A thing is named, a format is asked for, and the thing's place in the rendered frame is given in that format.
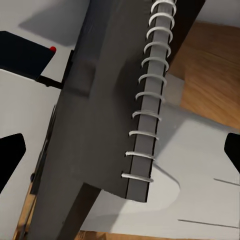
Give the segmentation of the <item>monitor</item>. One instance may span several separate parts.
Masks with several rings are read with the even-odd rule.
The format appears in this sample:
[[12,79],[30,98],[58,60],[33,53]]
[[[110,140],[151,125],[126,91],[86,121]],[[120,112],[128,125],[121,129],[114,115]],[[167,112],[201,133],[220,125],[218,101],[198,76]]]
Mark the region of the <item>monitor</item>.
[[45,47],[8,31],[0,31],[0,71],[63,90],[73,65],[71,50],[62,82],[41,75],[57,48]]

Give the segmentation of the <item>swivel chair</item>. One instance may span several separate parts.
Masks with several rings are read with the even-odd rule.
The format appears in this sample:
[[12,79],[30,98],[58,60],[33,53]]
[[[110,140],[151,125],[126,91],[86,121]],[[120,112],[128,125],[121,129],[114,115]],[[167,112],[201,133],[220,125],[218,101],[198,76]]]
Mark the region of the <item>swivel chair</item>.
[[[23,227],[22,227],[22,231],[21,231],[21,233],[20,233],[19,240],[22,240],[22,238],[28,236],[28,232],[26,232],[25,229],[26,229],[26,224],[24,224]],[[80,237],[80,240],[84,240],[85,235],[86,235],[86,232],[87,232],[86,230],[83,231],[83,234],[82,234],[82,236]]]

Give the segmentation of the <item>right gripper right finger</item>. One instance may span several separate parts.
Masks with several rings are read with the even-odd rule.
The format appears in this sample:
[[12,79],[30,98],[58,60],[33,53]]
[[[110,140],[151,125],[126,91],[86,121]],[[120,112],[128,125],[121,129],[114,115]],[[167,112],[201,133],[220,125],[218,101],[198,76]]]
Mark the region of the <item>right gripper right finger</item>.
[[240,173],[240,135],[235,133],[228,133],[224,151]]

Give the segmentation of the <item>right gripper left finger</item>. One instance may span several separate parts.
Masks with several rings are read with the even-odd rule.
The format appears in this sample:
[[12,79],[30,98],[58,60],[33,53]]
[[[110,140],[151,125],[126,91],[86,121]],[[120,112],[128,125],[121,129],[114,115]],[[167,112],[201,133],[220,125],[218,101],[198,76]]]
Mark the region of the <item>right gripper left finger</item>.
[[22,133],[0,138],[0,193],[26,153]]

